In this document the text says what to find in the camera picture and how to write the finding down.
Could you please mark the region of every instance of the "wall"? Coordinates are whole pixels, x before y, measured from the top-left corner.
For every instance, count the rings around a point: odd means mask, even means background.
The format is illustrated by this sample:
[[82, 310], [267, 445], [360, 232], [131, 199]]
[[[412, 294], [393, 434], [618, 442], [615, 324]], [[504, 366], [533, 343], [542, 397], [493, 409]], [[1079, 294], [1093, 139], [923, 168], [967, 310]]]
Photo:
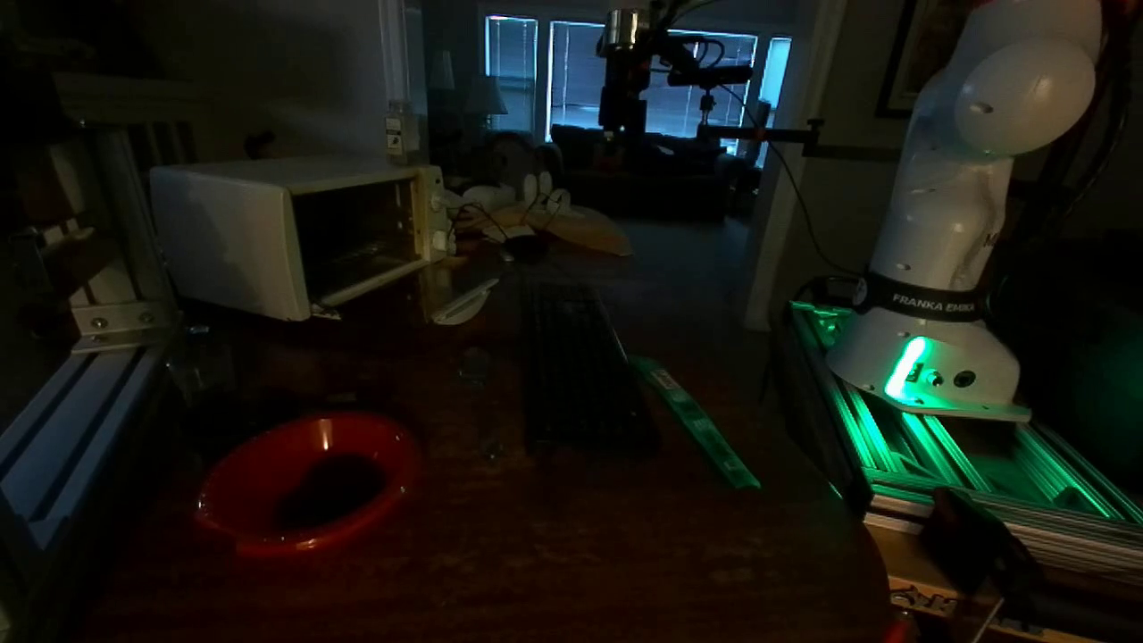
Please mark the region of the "wall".
[[1112, 156], [1103, 161], [1099, 178], [1093, 182], [1087, 199], [1079, 199], [1068, 210], [1068, 225], [1060, 230], [1068, 238], [1096, 238], [1108, 230], [1143, 232], [1143, 182], [1141, 182], [1141, 168], [1143, 168], [1143, 101], [1141, 101], [1143, 30], [1135, 30], [1131, 39], [1135, 39], [1131, 42], [1135, 101], [1130, 109], [1130, 124], [1120, 136], [1120, 142], [1114, 142]]
[[[483, 79], [483, 0], [424, 0], [424, 62], [428, 79], [438, 75], [438, 57], [455, 66], [455, 91]], [[483, 118], [466, 113], [455, 92], [428, 91], [428, 130], [466, 130], [462, 139], [483, 136]]]
[[229, 153], [379, 153], [379, 0], [148, 0], [144, 39], [218, 118]]
[[880, 118], [900, 0], [806, 0], [802, 11], [803, 105], [791, 124], [823, 118], [823, 153], [837, 156], [784, 148], [791, 170], [767, 166], [749, 243], [747, 328], [772, 328], [780, 304], [806, 280], [866, 265], [904, 136], [904, 120]]
[[16, 0], [0, 0], [0, 31], [17, 30], [17, 6]]

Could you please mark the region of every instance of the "desk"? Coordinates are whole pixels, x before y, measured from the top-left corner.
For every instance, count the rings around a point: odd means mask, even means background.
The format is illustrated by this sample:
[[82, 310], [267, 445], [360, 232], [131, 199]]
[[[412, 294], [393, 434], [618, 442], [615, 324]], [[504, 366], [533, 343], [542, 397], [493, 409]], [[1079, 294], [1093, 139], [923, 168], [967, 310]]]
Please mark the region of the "desk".
[[629, 351], [708, 409], [760, 493], [729, 488], [653, 397], [662, 453], [533, 461], [508, 272], [462, 328], [397, 334], [393, 315], [349, 310], [343, 324], [252, 334], [242, 366], [267, 386], [359, 386], [402, 413], [421, 442], [421, 488], [353, 547], [238, 560], [193, 529], [191, 486], [175, 486], [123, 536], [78, 640], [880, 640], [880, 555], [758, 381], [736, 378], [764, 345], [714, 324], [721, 294], [639, 255], [574, 276], [598, 281]]

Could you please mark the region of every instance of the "green led strip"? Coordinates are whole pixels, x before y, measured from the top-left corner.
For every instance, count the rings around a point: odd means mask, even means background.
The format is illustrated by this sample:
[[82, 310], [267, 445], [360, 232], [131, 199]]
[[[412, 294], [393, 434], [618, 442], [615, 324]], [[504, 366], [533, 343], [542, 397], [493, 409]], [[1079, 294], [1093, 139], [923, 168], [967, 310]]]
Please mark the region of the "green led strip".
[[708, 461], [733, 488], [760, 488], [747, 461], [724, 442], [711, 413], [650, 357], [634, 357], [634, 368], [658, 390], [687, 434], [705, 445]]

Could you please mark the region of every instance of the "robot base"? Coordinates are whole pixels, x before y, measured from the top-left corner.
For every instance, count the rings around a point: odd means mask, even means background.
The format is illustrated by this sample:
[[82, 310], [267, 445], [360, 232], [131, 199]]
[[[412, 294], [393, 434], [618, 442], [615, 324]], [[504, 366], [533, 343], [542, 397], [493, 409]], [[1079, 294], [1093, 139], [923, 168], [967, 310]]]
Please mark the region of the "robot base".
[[[933, 488], [956, 488], [1017, 536], [1043, 563], [1037, 615], [999, 615], [996, 640], [1143, 640], [1143, 503], [1087, 461], [1068, 440], [1031, 422], [912, 413], [825, 368], [853, 310], [793, 299], [777, 328], [777, 386], [786, 428], [869, 529], [912, 541]], [[893, 569], [893, 600], [941, 615], [949, 593], [925, 585], [925, 563]]]
[[1015, 405], [1017, 360], [983, 322], [908, 319], [885, 309], [841, 322], [830, 368], [912, 413], [1029, 422]]

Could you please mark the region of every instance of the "green light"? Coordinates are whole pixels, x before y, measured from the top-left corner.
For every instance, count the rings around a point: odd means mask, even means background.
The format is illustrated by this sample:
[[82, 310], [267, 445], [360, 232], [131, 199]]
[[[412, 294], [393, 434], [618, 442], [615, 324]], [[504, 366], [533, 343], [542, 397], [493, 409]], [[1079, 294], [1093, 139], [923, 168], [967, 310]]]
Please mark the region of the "green light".
[[880, 466], [883, 473], [900, 473], [900, 461], [893, 453], [893, 445], [885, 442], [883, 424], [877, 422], [877, 413], [869, 410], [866, 397], [849, 397], [853, 413], [846, 422], [849, 440], [866, 445], [866, 461]]
[[914, 376], [914, 368], [917, 368], [917, 360], [925, 357], [925, 351], [928, 351], [928, 340], [925, 340], [925, 337], [908, 340], [908, 345], [904, 345], [904, 353], [900, 353], [900, 360], [893, 366], [893, 376], [890, 376], [890, 381], [885, 381], [885, 397], [908, 405], [908, 401], [904, 401], [904, 381], [908, 381], [908, 376]]

